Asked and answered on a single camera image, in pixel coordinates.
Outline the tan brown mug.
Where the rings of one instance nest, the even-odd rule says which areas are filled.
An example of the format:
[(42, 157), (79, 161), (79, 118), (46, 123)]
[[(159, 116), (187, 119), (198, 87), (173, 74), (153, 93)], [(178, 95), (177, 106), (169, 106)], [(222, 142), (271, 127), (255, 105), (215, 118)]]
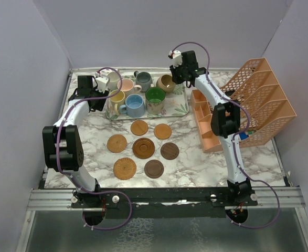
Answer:
[(156, 86), (163, 89), (165, 93), (172, 93), (176, 83), (172, 80), (171, 75), (162, 75), (158, 78)]

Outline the white cream mug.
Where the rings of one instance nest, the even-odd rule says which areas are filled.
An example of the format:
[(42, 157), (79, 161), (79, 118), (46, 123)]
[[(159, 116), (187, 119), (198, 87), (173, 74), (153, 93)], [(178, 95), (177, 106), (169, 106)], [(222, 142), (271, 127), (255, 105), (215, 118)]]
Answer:
[(110, 79), (108, 83), (108, 88), (110, 91), (117, 90), (118, 89), (118, 82), (120, 81), (119, 73), (112, 71), (107, 74), (107, 77)]

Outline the dark walnut coaster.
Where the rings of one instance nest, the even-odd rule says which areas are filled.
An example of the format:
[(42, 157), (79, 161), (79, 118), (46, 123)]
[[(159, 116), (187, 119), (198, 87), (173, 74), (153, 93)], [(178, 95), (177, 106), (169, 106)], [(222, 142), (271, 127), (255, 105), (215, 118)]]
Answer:
[(176, 144), (169, 142), (165, 143), (161, 147), (161, 155), (167, 160), (173, 160), (179, 155), (179, 148)]
[(145, 174), (152, 178), (159, 178), (164, 172), (164, 166), (159, 160), (150, 160), (145, 164)]

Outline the dark walnut coaster front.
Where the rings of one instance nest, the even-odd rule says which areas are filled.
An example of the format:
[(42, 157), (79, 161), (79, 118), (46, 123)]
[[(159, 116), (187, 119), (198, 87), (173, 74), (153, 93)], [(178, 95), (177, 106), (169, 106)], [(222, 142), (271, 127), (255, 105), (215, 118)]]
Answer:
[(164, 166), (159, 160), (150, 160), (145, 164), (145, 174), (152, 178), (159, 178), (164, 172)]

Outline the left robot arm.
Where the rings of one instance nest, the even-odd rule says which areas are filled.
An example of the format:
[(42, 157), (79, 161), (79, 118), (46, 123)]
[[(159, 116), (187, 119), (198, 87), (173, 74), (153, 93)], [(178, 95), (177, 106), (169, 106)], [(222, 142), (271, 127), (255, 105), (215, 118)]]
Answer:
[(98, 206), (102, 195), (98, 181), (83, 166), (78, 127), (90, 111), (102, 111), (109, 95), (109, 81), (99, 75), (78, 76), (78, 86), (68, 99), (66, 111), (56, 123), (42, 130), (46, 166), (65, 175), (76, 187), (74, 197), (90, 207)]

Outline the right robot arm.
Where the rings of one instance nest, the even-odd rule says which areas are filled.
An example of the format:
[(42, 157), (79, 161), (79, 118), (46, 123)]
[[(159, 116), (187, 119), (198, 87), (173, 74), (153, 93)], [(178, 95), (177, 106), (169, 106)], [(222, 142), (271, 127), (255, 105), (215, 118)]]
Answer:
[(173, 60), (169, 67), (176, 84), (190, 82), (210, 103), (213, 113), (211, 129), (219, 138), (224, 151), (228, 169), (227, 200), (232, 205), (239, 205), (252, 193), (251, 183), (243, 173), (239, 147), (240, 107), (217, 87), (205, 67), (199, 67), (193, 50), (170, 51), (168, 57)]

